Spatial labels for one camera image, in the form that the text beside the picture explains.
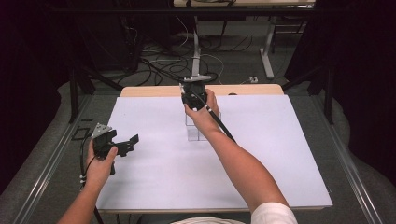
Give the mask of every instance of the wrist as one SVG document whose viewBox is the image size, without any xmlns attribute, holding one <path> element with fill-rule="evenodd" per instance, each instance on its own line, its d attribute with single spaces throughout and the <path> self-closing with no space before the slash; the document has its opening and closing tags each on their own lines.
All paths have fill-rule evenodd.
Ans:
<svg viewBox="0 0 396 224">
<path fill-rule="evenodd" d="M 219 134 L 220 135 L 225 135 L 225 133 L 221 131 L 219 126 L 201 130 L 201 133 L 204 135 L 204 137 L 207 140 L 209 140 L 211 138 L 216 138 L 217 136 L 219 136 Z"/>
<path fill-rule="evenodd" d="M 92 192 L 92 193 L 97 193 L 97 194 L 99 194 L 100 191 L 102 190 L 102 186 L 99 186 L 99 185 L 97 185 L 97 184 L 93 184 L 93 183 L 87 182 L 87 183 L 85 184 L 83 190 L 86 190 L 86 191 L 88 191 L 88 192 Z"/>
</svg>

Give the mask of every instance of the black device with cables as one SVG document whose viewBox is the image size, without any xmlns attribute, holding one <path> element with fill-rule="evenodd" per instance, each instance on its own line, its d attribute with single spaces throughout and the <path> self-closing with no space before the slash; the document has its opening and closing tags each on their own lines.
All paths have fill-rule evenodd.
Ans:
<svg viewBox="0 0 396 224">
<path fill-rule="evenodd" d="M 115 136 L 117 136 L 116 130 L 112 130 L 111 127 L 100 123 L 96 124 L 95 130 L 92 133 L 93 152 L 96 159 L 104 160 L 112 147 L 118 148 L 117 155 L 125 157 L 128 152 L 134 150 L 134 145 L 139 142 L 138 134 L 133 136 L 129 141 L 121 143 L 113 142 L 112 139 Z M 113 164 L 110 175 L 114 175 L 115 173 Z"/>
<path fill-rule="evenodd" d="M 187 104 L 190 109 L 196 108 L 197 110 L 204 107 L 212 116 L 213 120 L 220 126 L 224 133 L 235 142 L 233 136 L 225 127 L 224 123 L 219 119 L 215 112 L 206 104 L 207 94 L 205 85 L 202 81 L 184 82 L 180 83 L 181 101 Z"/>
<path fill-rule="evenodd" d="M 200 110 L 206 105 L 207 94 L 202 81 L 180 83 L 180 89 L 181 101 L 183 104 L 187 104 L 190 109 Z"/>
</svg>

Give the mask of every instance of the white sleeve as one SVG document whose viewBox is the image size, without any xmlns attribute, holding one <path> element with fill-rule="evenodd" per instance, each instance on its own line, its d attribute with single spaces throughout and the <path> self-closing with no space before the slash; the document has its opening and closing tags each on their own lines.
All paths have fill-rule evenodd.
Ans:
<svg viewBox="0 0 396 224">
<path fill-rule="evenodd" d="M 291 210 L 282 203 L 263 203 L 251 215 L 251 224 L 297 224 Z"/>
</svg>

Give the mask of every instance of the black curtain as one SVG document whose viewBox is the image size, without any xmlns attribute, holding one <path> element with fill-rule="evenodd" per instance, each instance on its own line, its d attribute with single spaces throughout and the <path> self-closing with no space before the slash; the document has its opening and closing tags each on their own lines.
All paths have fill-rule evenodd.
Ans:
<svg viewBox="0 0 396 224">
<path fill-rule="evenodd" d="M 36 1 L 0 6 L 0 192 L 53 120 L 68 81 L 59 46 Z"/>
<path fill-rule="evenodd" d="M 396 186 L 396 21 L 389 1 L 318 0 L 344 16 L 316 16 L 306 26 L 285 74 L 295 80 L 316 66 L 311 93 L 335 68 L 334 98 L 349 120 L 349 148 Z"/>
</svg>

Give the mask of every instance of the forearm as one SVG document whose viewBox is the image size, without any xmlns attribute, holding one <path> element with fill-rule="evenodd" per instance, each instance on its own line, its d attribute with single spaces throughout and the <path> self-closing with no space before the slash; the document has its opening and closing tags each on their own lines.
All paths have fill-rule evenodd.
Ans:
<svg viewBox="0 0 396 224">
<path fill-rule="evenodd" d="M 85 187 L 58 223 L 90 223 L 99 192 L 98 188 Z"/>
<path fill-rule="evenodd" d="M 268 202 L 288 205 L 267 169 L 220 130 L 204 132 L 236 189 L 253 212 Z"/>
</svg>

